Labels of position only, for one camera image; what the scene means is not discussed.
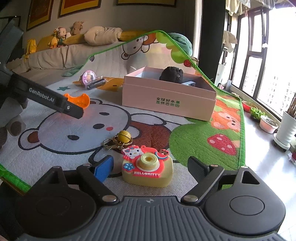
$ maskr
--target pink box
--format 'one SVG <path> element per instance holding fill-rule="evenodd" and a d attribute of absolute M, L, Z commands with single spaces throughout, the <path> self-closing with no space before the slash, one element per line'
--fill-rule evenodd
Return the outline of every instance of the pink box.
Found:
<path fill-rule="evenodd" d="M 201 77 L 185 74 L 196 87 L 159 80 L 163 69 L 143 67 L 124 77 L 122 105 L 210 121 L 216 91 Z"/>

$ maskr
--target silver bolt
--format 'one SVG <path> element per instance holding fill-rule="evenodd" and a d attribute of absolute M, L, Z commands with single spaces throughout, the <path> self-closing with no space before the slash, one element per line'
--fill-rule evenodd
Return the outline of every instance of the silver bolt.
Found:
<path fill-rule="evenodd" d="M 117 197 L 115 197 L 114 195 L 105 195 L 102 197 L 102 200 L 104 202 L 115 202 L 117 200 Z"/>
<path fill-rule="evenodd" d="M 183 199 L 187 202 L 196 202 L 198 200 L 198 197 L 195 195 L 185 195 Z"/>

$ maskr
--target red and gold picture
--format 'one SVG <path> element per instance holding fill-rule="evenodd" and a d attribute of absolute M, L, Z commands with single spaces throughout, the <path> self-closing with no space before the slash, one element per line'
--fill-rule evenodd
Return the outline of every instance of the red and gold picture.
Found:
<path fill-rule="evenodd" d="M 176 7 L 177 0 L 117 0 L 117 5 L 160 5 Z"/>
<path fill-rule="evenodd" d="M 53 2 L 54 0 L 32 0 L 28 16 L 27 30 L 50 21 Z"/>
<path fill-rule="evenodd" d="M 61 0 L 59 17 L 86 9 L 98 8 L 101 0 Z"/>

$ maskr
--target black gripper pad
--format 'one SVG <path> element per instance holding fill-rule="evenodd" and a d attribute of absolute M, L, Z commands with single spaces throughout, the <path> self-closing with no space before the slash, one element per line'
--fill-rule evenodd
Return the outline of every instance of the black gripper pad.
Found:
<path fill-rule="evenodd" d="M 23 234 L 19 241 L 51 240 Z M 125 197 L 100 209 L 95 218 L 73 235 L 54 241 L 284 241 L 277 233 L 260 237 L 232 236 L 213 227 L 197 207 L 175 196 Z"/>

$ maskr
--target black plush toy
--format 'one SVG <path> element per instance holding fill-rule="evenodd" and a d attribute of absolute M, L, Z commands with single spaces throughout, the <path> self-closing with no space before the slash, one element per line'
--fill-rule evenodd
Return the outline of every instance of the black plush toy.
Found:
<path fill-rule="evenodd" d="M 159 80 L 182 84 L 184 83 L 183 70 L 177 67 L 167 67 L 159 77 Z"/>

